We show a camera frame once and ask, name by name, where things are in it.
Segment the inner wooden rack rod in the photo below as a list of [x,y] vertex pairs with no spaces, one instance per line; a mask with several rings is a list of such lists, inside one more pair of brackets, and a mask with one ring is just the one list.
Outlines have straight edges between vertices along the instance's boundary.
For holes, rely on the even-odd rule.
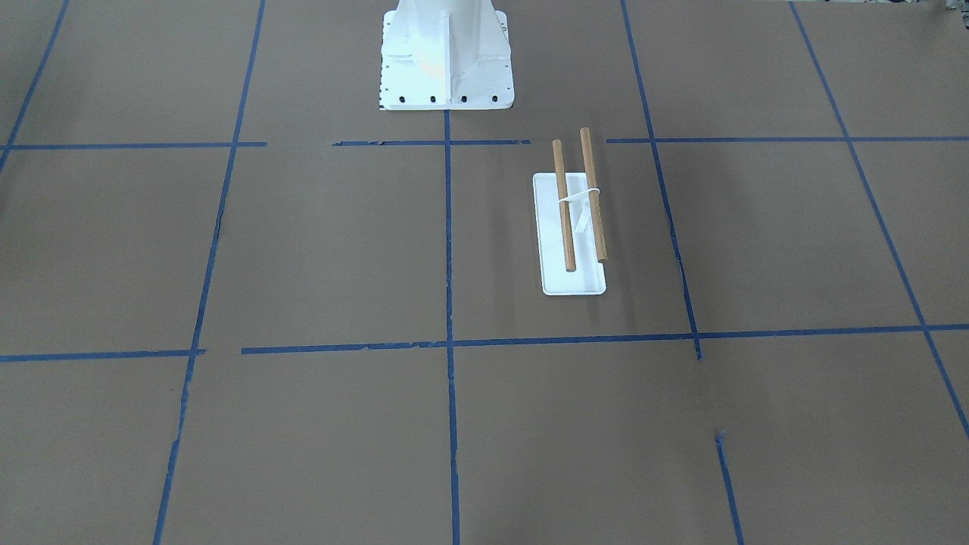
[[575,270],[577,270],[577,258],[575,258],[575,245],[574,239],[572,238],[572,220],[570,201],[568,201],[569,191],[562,141],[561,139],[554,139],[553,144],[551,145],[553,146],[553,166],[558,197],[559,220],[565,268],[566,272],[573,273]]

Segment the wooden rack rod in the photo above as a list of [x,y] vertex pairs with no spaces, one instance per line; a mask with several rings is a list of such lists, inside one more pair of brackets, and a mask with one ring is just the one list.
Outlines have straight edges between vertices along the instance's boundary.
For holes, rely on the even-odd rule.
[[570,201],[568,201],[569,191],[562,141],[561,139],[554,139],[553,144],[551,145],[553,146],[553,166],[558,197],[559,220],[565,268],[566,272],[573,273],[575,270],[577,270],[577,258],[575,258],[575,245],[574,239],[572,238],[572,220]]
[[586,187],[588,203],[590,206],[590,219],[593,226],[593,241],[598,263],[608,261],[608,245],[606,245],[605,228],[603,228],[603,214],[601,207],[601,192],[598,186],[598,176],[594,156],[593,139],[589,127],[579,129],[579,139],[581,140],[582,158],[584,158],[584,173],[586,176]]

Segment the white towel rack base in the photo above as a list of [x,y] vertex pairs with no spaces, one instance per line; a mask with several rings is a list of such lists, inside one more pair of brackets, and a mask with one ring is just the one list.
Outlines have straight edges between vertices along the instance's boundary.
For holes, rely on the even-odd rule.
[[[601,228],[593,218],[585,173],[567,173],[567,195],[560,197],[555,173],[532,177],[537,231],[537,255],[542,290],[547,296],[599,296],[606,292],[606,276],[599,261],[596,235]],[[566,269],[566,248],[560,221],[560,204],[569,205],[575,270]]]

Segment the outer wooden rack rod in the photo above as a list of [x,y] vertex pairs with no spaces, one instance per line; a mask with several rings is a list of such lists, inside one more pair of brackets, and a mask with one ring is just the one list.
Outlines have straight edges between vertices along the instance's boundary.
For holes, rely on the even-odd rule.
[[594,156],[593,139],[589,127],[579,129],[579,139],[581,140],[582,158],[584,158],[584,173],[586,176],[586,187],[588,203],[590,206],[590,219],[593,226],[593,241],[598,263],[608,261],[608,245],[606,245],[605,228],[603,228],[603,214],[601,207],[601,192],[598,186],[598,176]]

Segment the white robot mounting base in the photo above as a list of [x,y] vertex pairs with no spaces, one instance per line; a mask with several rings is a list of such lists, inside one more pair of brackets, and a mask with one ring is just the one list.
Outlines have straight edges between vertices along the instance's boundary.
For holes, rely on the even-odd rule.
[[400,1],[382,22],[379,107],[490,111],[515,103],[508,18],[491,1]]

